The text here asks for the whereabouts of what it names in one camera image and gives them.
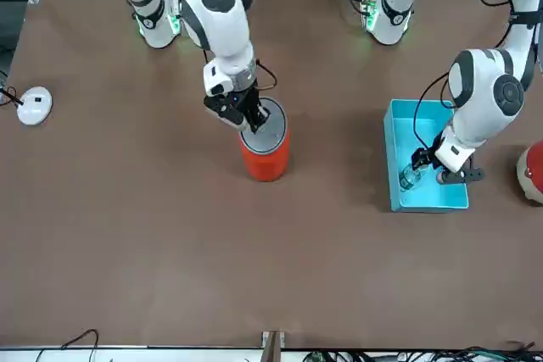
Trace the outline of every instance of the red cup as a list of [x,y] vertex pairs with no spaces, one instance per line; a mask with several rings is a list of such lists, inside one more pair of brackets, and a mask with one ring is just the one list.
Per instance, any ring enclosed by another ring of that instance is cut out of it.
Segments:
[[287,116],[278,102],[262,97],[260,103],[270,111],[270,117],[256,133],[243,131],[239,141],[249,174],[257,181],[275,181],[288,166],[290,131]]

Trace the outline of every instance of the red and white object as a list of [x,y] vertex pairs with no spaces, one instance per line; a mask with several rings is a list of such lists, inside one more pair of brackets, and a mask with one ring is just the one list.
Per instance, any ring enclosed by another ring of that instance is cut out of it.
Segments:
[[526,198],[543,203],[543,140],[520,156],[517,177]]

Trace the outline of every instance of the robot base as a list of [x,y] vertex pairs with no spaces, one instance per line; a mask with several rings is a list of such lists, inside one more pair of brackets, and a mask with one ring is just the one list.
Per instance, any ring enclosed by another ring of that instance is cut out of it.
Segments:
[[257,181],[275,181],[287,169],[290,131],[287,115],[281,105],[270,97],[260,99],[270,117],[256,133],[250,129],[240,133],[240,144],[247,171]]
[[17,106],[17,116],[25,125],[39,125],[51,112],[53,97],[47,89],[37,86],[20,97],[22,105]]
[[154,29],[148,29],[139,20],[136,22],[139,25],[140,34],[145,39],[145,42],[152,48],[168,47],[174,39],[181,33],[181,21],[176,17],[179,15],[177,0],[164,0],[165,11],[156,23]]
[[392,46],[401,40],[412,16],[411,12],[400,25],[392,25],[383,11],[381,0],[362,0],[362,12],[368,14],[362,15],[362,28],[384,46]]

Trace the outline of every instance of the green indicator light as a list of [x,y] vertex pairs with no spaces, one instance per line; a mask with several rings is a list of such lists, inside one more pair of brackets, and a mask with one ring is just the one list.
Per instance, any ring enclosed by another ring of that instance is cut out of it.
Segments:
[[171,30],[174,32],[174,34],[179,34],[181,32],[181,22],[179,21],[179,19],[175,16],[170,16],[169,21]]

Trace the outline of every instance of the table surface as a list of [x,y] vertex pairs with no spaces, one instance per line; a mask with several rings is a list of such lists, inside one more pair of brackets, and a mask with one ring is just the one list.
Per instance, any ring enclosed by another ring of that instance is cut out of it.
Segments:
[[389,212],[390,99],[493,46],[506,13],[417,0],[406,38],[382,47],[345,0],[256,0],[252,41],[292,132],[288,172],[261,184],[204,111],[189,39],[147,47],[124,0],[30,7],[9,82],[54,106],[37,128],[0,114],[0,343],[93,327],[107,344],[256,346],[282,330],[289,347],[543,345],[543,213],[514,175],[542,136],[539,71],[477,153],[487,179],[468,210]]

